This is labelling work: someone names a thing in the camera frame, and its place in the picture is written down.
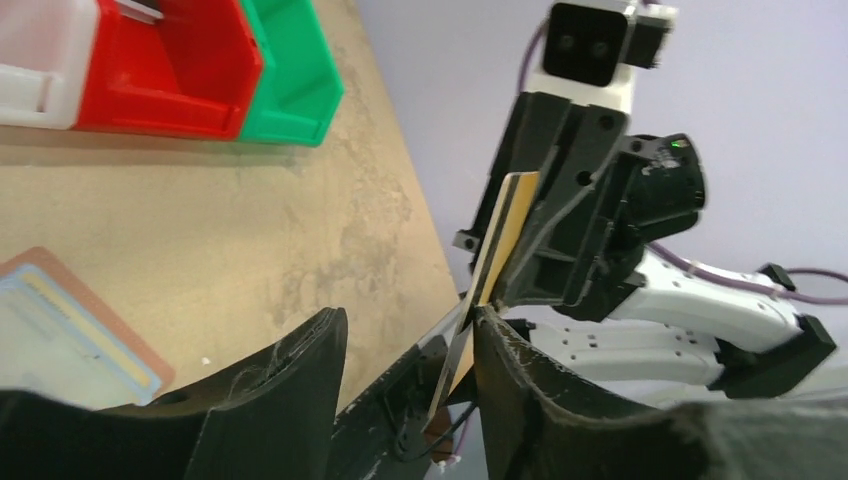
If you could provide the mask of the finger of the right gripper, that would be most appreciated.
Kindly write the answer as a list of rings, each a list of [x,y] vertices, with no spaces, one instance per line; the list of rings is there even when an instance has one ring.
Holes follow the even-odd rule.
[[[473,254],[471,305],[495,305],[528,217],[566,137],[577,132],[583,108],[547,93],[521,93],[512,104],[469,227],[455,244]]]
[[[599,249],[591,247],[606,233],[598,227],[596,182],[579,186],[574,179],[538,199],[521,235],[521,243],[501,276],[499,307],[574,304],[585,295],[584,284]]]

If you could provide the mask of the pink leather card holder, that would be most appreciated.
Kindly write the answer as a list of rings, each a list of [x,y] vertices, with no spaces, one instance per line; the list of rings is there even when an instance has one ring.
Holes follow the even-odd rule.
[[[43,247],[1,264],[1,388],[89,410],[145,406],[174,369]]]

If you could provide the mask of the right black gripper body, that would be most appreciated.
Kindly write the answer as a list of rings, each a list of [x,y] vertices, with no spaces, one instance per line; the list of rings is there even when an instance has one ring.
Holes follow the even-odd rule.
[[[699,155],[682,133],[625,133],[610,109],[573,108],[558,142],[556,197],[570,210],[556,222],[556,310],[599,322],[644,287],[636,268],[647,246],[699,220],[706,187]]]

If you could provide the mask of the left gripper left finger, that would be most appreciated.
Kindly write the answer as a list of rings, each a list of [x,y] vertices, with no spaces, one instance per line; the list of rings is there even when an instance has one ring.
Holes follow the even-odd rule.
[[[273,345],[147,407],[106,413],[132,475],[322,479],[348,318],[323,308]]]

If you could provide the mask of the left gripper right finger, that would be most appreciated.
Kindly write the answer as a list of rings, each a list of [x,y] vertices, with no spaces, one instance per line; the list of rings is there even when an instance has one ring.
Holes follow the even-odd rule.
[[[660,479],[648,407],[596,385],[522,338],[490,307],[474,325],[475,376],[493,479]]]

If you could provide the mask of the red plastic bin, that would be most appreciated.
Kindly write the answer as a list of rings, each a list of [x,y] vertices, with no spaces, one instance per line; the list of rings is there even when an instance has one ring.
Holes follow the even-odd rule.
[[[98,2],[77,130],[233,141],[263,60],[241,2],[162,1],[149,24]]]

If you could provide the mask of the silver credit card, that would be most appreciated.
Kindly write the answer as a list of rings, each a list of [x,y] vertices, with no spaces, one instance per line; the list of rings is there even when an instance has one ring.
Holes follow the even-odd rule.
[[[155,23],[164,18],[158,0],[116,0],[122,15],[144,23]]]

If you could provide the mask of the green plastic bin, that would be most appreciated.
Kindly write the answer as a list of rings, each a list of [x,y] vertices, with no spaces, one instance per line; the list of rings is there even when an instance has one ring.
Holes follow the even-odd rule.
[[[314,3],[255,0],[242,6],[263,70],[238,140],[321,145],[344,85]]]

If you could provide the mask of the white plastic bin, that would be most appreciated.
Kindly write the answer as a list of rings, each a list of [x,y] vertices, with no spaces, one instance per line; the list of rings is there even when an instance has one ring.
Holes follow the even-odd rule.
[[[95,1],[1,2],[1,124],[77,121],[100,19]]]

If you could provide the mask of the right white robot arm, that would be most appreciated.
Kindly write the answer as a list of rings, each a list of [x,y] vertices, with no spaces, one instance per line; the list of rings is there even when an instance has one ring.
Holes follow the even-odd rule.
[[[629,135],[626,113],[517,96],[473,224],[459,328],[485,308],[549,307],[565,366],[592,380],[666,380],[730,399],[794,390],[837,350],[802,313],[788,272],[675,256],[659,240],[699,221],[706,182],[691,139]]]

